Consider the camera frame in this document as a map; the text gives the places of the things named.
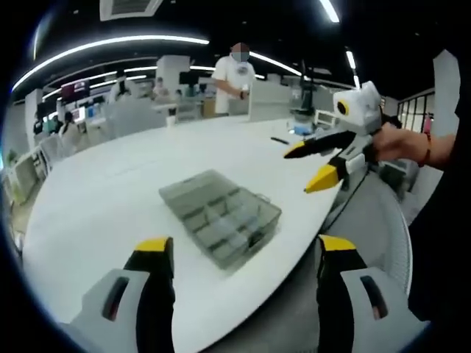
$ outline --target black cable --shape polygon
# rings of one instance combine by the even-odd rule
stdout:
[[[350,200],[355,195],[356,191],[360,188],[361,184],[363,184],[368,174],[369,174],[369,168],[366,170],[365,175],[363,175],[363,178],[361,178],[361,181],[358,183],[358,185],[356,185],[355,190],[350,194],[350,196],[348,196],[348,199],[344,203],[344,206],[339,211],[339,213],[335,216],[335,218],[330,222],[330,224],[327,227],[322,228],[322,233],[327,233],[329,229],[333,226],[333,224],[337,221],[337,219],[339,219],[340,215],[344,212],[345,208],[347,208],[347,205],[349,204]]]
[[[277,142],[280,142],[282,143],[283,145],[289,145],[289,142],[288,141],[285,141],[285,140],[282,140],[280,138],[271,138],[273,141],[277,141]]]

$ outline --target window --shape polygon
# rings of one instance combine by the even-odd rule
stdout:
[[[427,107],[425,108],[426,113],[435,113],[435,95],[431,94],[427,96]]]
[[[401,114],[400,114],[400,121],[403,123],[403,127],[406,125],[406,121],[407,121],[407,109],[408,109],[408,106],[409,106],[409,102],[407,101],[406,103],[404,103],[404,105],[403,105],[403,111],[402,111]]]
[[[403,105],[404,103],[401,103],[397,106],[397,118],[399,120],[403,117]]]
[[[407,113],[407,121],[404,126],[407,130],[412,130],[412,125],[414,124],[414,111],[415,111],[415,99],[409,102],[409,109]]]
[[[424,107],[425,106],[425,97],[417,98],[417,103],[415,106],[414,114],[414,123],[412,124],[412,131],[422,132],[422,126],[424,123]]]
[[[399,103],[398,107],[398,118],[403,123],[403,129],[422,132],[425,116],[434,113],[435,94],[409,99]]]

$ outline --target air conditioner vent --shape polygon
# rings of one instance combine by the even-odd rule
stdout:
[[[125,13],[144,13],[150,0],[114,0],[111,15]]]
[[[100,0],[102,21],[131,17],[152,17],[163,0]]]

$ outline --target gray plastic box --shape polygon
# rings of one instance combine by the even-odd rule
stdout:
[[[241,264],[275,233],[281,209],[214,170],[159,190],[195,243],[220,268]]]

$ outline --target ceiling light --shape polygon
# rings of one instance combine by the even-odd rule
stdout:
[[[133,35],[128,37],[118,37],[118,38],[111,38],[106,40],[99,40],[97,42],[92,42],[88,44],[84,44],[82,46],[78,46],[73,49],[69,49],[64,51],[54,57],[49,58],[46,61],[43,61],[41,64],[35,66],[30,71],[26,72],[12,87],[12,92],[18,88],[23,82],[25,82],[28,78],[30,78],[33,74],[37,73],[39,70],[45,68],[46,66],[52,64],[53,62],[62,59],[63,57],[67,57],[68,55],[77,53],[79,51],[83,51],[86,49],[96,48],[97,46],[105,46],[107,44],[114,44],[114,43],[125,43],[137,40],[173,40],[177,42],[187,42],[187,43],[195,43],[195,44],[203,44],[206,45],[209,43],[209,40],[198,39],[198,38],[188,38],[188,37],[179,37],[176,35]]]
[[[190,66],[190,70],[214,71],[214,70],[216,70],[216,68],[211,68],[210,66],[197,66],[197,65],[192,65],[192,66]]]
[[[111,81],[106,81],[106,82],[102,82],[102,83],[97,83],[96,85],[91,85],[90,89],[91,88],[101,87],[101,86],[106,86],[106,85],[111,85],[112,83],[116,83],[116,80],[112,79]]]
[[[128,77],[126,79],[145,79],[147,78],[146,75],[140,75],[140,76],[133,76],[133,77]]]
[[[127,77],[126,79],[145,79],[145,78],[147,78],[146,75],[140,75],[140,76]],[[111,79],[110,81],[97,83],[96,85],[91,85],[90,89],[91,88],[98,88],[98,87],[102,87],[102,86],[106,86],[106,85],[111,85],[113,83],[117,83],[117,80]]]
[[[282,64],[282,63],[279,63],[278,61],[276,60],[273,60],[273,59],[270,59],[269,57],[265,57],[263,55],[260,55],[260,54],[257,54],[257,53],[254,53],[253,51],[250,52],[250,56],[251,57],[254,57],[254,58],[257,58],[257,59],[260,59],[260,60],[263,60],[263,61],[266,61],[270,64],[273,64],[273,65],[276,65],[278,66],[279,68],[284,68],[285,70],[291,72],[292,74],[295,74],[297,76],[302,76],[302,74],[298,71],[298,70],[294,70],[293,68],[290,68],[289,66],[285,65],[285,64]]]
[[[40,25],[36,29],[35,33],[35,41],[33,43],[33,49],[32,49],[32,59],[36,60],[36,55],[38,54],[38,38],[39,38],[39,30],[40,30]]]
[[[337,16],[337,13],[334,10],[330,1],[329,0],[320,0],[320,1],[321,1],[322,6],[324,7],[325,12],[329,16],[330,20],[335,24],[340,22],[339,17]]]
[[[356,64],[355,64],[355,59],[353,59],[353,53],[351,51],[347,51],[347,58],[348,58],[348,63],[350,64],[350,67],[352,70],[356,69]]]
[[[146,66],[143,68],[127,68],[124,72],[134,72],[134,71],[148,71],[148,70],[155,70],[157,66]]]
[[[87,81],[87,80],[91,80],[91,79],[99,79],[100,77],[116,75],[117,73],[118,73],[117,71],[110,71],[110,72],[107,72],[106,74],[100,74],[100,75],[96,75],[96,76],[85,77],[84,79],[76,79],[75,81],[65,83],[61,87],[73,85],[74,83]]]
[[[356,89],[359,90],[360,89],[360,79],[358,78],[358,76],[353,76],[353,81],[355,81],[355,86],[356,86]]]
[[[60,88],[56,89],[56,90],[53,90],[51,93],[47,93],[45,96],[43,96],[43,101],[45,101],[46,99],[48,99],[50,96],[53,96],[54,94],[57,94],[61,91]]]

